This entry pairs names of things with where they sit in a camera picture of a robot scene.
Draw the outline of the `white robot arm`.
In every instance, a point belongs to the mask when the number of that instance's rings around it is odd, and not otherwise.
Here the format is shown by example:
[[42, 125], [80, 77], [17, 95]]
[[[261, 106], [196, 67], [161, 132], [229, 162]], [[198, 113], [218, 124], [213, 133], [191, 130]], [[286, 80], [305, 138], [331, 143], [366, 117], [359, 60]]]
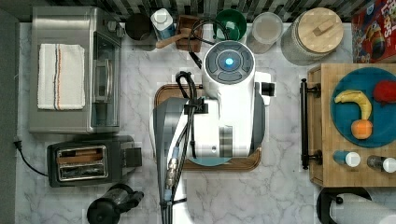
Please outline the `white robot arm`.
[[182, 96], [156, 105], [149, 122], [162, 224], [192, 224], [181, 178], [185, 160], [214, 166], [253, 154], [262, 145], [265, 107], [275, 95], [271, 75], [256, 71], [252, 51], [232, 40], [206, 53], [202, 95], [189, 72], [178, 72], [176, 79], [182, 78]]

